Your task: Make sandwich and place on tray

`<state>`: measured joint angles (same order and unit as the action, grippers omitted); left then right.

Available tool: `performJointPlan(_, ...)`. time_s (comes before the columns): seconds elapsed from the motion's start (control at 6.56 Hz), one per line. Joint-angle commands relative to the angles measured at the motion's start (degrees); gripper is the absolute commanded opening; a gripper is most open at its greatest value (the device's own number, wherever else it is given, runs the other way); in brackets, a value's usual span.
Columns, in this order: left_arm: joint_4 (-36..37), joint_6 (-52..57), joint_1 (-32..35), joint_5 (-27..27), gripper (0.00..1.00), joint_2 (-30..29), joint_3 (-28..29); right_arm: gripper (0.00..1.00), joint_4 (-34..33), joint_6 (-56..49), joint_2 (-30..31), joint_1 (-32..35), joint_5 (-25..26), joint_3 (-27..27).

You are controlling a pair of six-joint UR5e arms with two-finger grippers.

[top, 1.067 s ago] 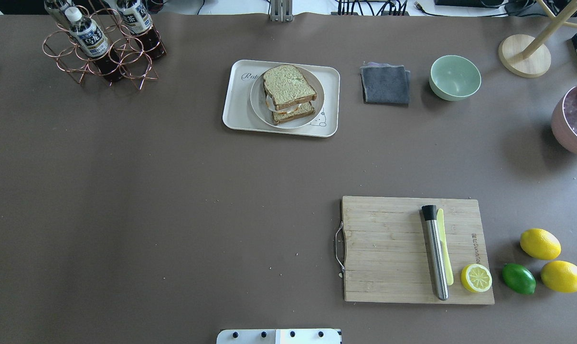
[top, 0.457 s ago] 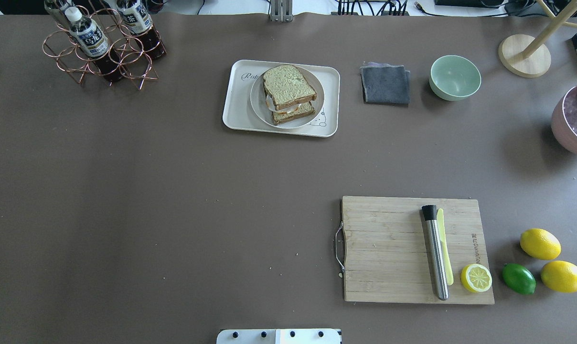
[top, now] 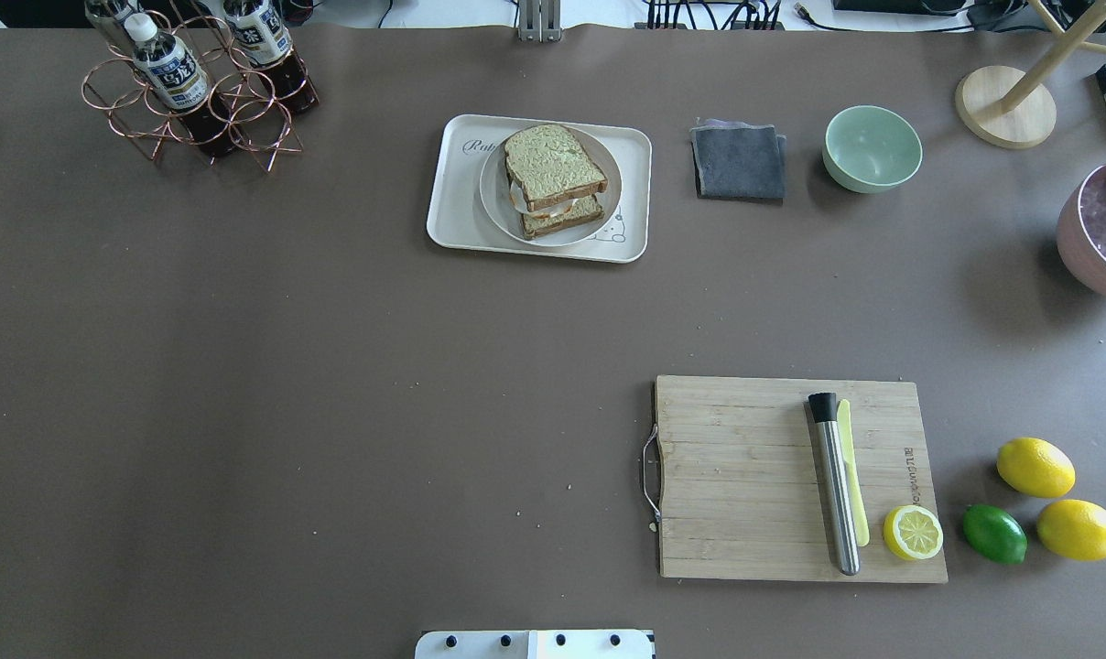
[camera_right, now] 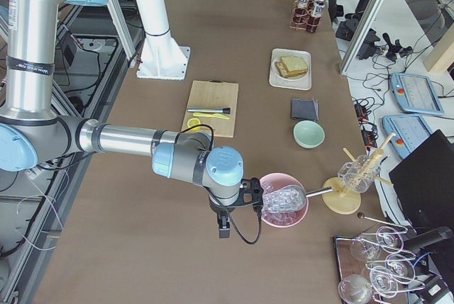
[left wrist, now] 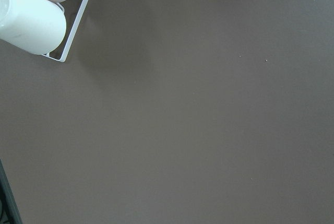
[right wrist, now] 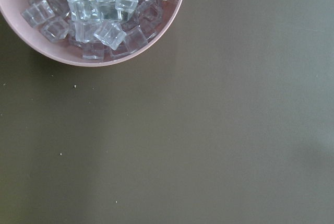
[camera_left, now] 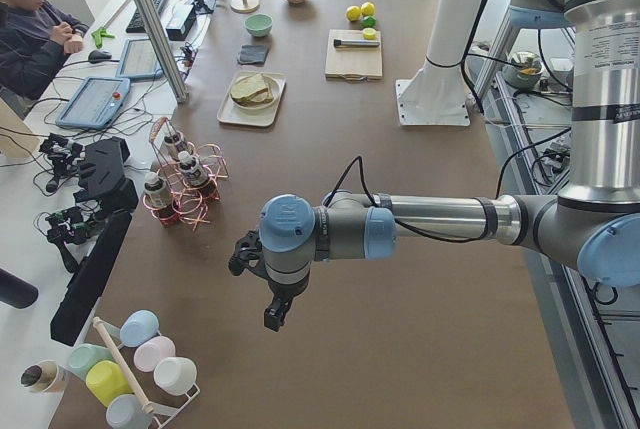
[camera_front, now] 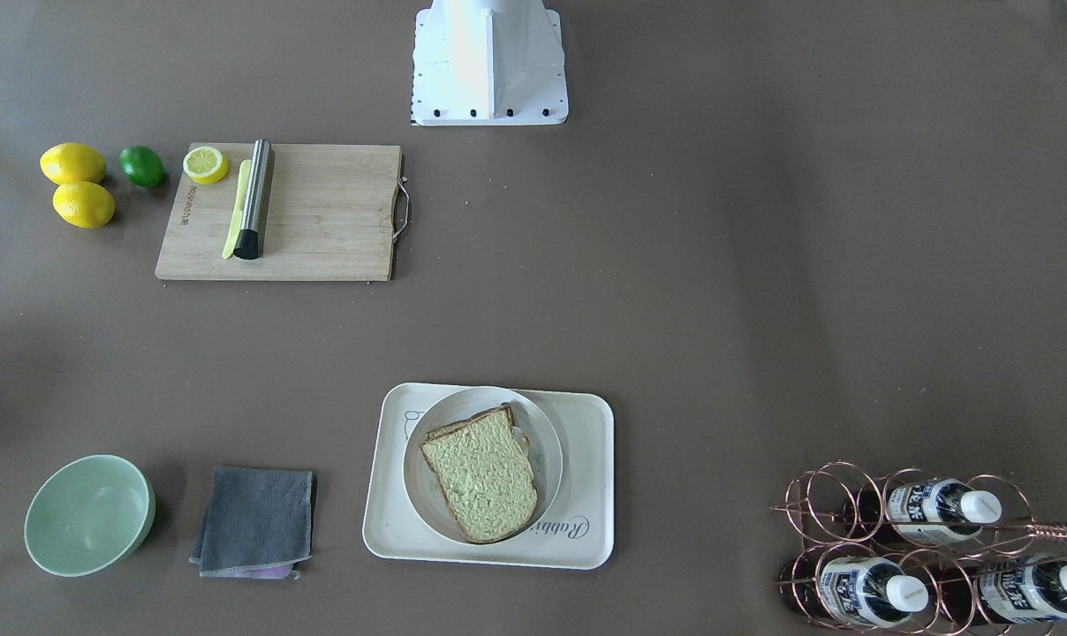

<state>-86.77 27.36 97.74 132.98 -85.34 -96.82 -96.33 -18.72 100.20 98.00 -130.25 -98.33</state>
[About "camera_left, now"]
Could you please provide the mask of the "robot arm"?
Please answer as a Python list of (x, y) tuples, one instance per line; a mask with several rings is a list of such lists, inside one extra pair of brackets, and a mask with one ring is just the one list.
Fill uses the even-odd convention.
[(554, 195), (492, 199), (335, 188), (314, 207), (274, 197), (229, 261), (232, 274), (267, 282), (267, 328), (283, 325), (313, 262), (388, 257), (399, 229), (451, 243), (493, 239), (614, 288), (638, 284), (639, 0), (511, 0), (509, 18), (519, 28), (576, 31), (568, 183)]

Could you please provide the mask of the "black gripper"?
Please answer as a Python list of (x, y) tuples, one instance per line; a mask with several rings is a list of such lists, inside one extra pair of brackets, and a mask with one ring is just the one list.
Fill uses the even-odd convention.
[(293, 299), (302, 294), (308, 287), (308, 277), (294, 284), (281, 284), (274, 281), (267, 273), (262, 243), (257, 230), (248, 231), (235, 243), (228, 268), (232, 275), (240, 276), (244, 270), (264, 279), (274, 298), (264, 310), (264, 326), (278, 332), (285, 324), (286, 315), (291, 309)]

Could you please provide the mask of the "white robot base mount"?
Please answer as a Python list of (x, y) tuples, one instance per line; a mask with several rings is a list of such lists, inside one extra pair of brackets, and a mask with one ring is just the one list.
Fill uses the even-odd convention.
[(403, 126), (468, 126), (462, 72), (486, 0), (439, 0), (424, 64), (396, 82)]

